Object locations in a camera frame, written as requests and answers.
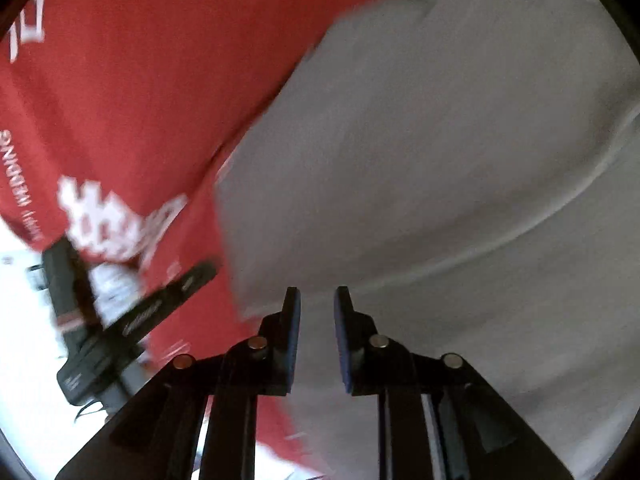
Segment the silver screw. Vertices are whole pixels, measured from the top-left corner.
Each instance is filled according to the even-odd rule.
[[[196,359],[189,354],[180,354],[174,357],[171,362],[177,370],[186,370],[187,368],[191,368],[191,365],[196,362]]]
[[[389,338],[386,335],[374,334],[369,338],[369,344],[373,348],[386,348],[389,346]]]
[[[251,350],[262,350],[264,348],[267,348],[269,342],[267,341],[267,338],[262,337],[261,335],[254,335],[253,337],[249,338],[247,344],[249,345],[249,348]]]
[[[446,354],[442,358],[442,362],[444,362],[445,366],[453,368],[454,370],[462,368],[462,365],[465,363],[458,354]]]
[[[182,284],[182,291],[183,292],[186,292],[187,290],[189,290],[190,286],[193,285],[193,280],[194,280],[193,276],[189,276],[187,278],[187,281]]]

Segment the red cloth with white print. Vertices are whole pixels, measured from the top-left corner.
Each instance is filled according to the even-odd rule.
[[[216,171],[302,55],[367,0],[31,0],[0,43],[0,214],[36,250],[140,258],[153,290],[224,264]],[[159,364],[225,351],[241,322],[227,268],[158,327]],[[276,400],[258,439],[302,460]]]

